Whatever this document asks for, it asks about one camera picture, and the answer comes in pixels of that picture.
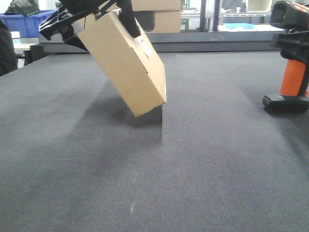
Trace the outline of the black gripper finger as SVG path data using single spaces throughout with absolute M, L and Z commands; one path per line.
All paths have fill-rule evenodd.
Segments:
M 270 45 L 281 50 L 281 56 L 303 63 L 309 62 L 309 31 L 275 33 Z
M 120 8 L 119 20 L 128 33 L 133 38 L 141 36 L 140 28 L 134 16 L 131 0 L 117 0 L 116 5 Z

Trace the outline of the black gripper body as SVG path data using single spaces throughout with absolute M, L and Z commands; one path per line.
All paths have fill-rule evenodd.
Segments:
M 47 40 L 60 34 L 65 44 L 86 51 L 87 48 L 74 32 L 73 23 L 90 14 L 102 14 L 105 11 L 102 6 L 104 3 L 106 8 L 121 4 L 119 0 L 61 0 L 57 11 L 40 24 L 39 33 Z

